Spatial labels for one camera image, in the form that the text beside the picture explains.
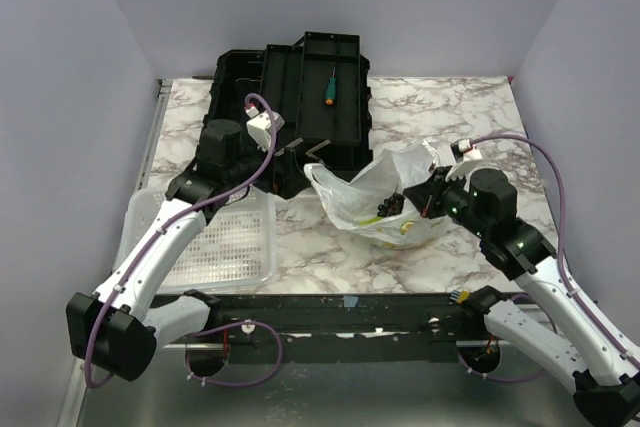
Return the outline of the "white plastic bag lemon print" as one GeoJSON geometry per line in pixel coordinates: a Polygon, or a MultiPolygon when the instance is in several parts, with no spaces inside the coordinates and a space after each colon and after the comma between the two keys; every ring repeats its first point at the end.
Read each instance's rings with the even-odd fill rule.
{"type": "Polygon", "coordinates": [[[304,174],[317,193],[331,223],[340,231],[391,249],[410,249],[435,240],[447,232],[447,221],[421,217],[405,198],[400,215],[380,218],[377,207],[394,192],[426,181],[430,168],[441,165],[437,150],[427,140],[400,150],[384,149],[352,180],[345,181],[320,163],[304,166],[304,174]],[[399,227],[406,221],[416,224],[405,235],[399,227]]]}

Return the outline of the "black fake grape bunch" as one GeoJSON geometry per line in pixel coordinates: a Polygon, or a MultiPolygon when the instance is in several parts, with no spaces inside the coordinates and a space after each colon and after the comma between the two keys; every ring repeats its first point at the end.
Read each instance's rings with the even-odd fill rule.
{"type": "Polygon", "coordinates": [[[390,197],[385,198],[377,207],[377,216],[380,218],[400,215],[404,209],[405,197],[394,192],[390,197]]]}

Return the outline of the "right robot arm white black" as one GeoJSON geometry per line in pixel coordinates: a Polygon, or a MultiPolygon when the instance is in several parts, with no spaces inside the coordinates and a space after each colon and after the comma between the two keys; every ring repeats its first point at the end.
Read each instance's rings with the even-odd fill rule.
{"type": "Polygon", "coordinates": [[[448,179],[438,167],[403,194],[428,219],[444,216],[479,240],[481,253],[555,322],[558,333],[539,324],[507,295],[483,287],[463,301],[460,326],[469,337],[491,333],[534,360],[572,395],[593,426],[624,426],[639,414],[639,348],[603,327],[610,322],[580,299],[558,271],[559,256],[535,227],[517,215],[517,190],[506,175],[483,168],[469,179],[448,179]]]}

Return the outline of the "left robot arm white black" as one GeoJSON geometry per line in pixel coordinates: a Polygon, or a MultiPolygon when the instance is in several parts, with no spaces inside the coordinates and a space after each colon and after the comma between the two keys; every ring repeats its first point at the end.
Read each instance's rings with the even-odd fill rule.
{"type": "Polygon", "coordinates": [[[160,348],[183,337],[209,342],[230,330],[222,323],[219,299],[197,289],[161,307],[152,303],[179,257],[233,195],[251,187],[275,193],[279,130],[267,113],[244,125],[211,121],[138,244],[92,293],[70,299],[71,351],[84,362],[89,388],[114,377],[138,379],[160,348]]]}

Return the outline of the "yellow green fake mango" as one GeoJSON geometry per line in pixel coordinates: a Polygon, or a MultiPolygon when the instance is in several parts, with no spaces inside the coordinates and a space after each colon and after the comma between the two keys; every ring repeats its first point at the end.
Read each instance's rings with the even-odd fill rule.
{"type": "Polygon", "coordinates": [[[415,220],[409,220],[404,222],[400,227],[399,227],[399,233],[402,236],[405,236],[411,229],[412,227],[416,224],[415,220]]]}

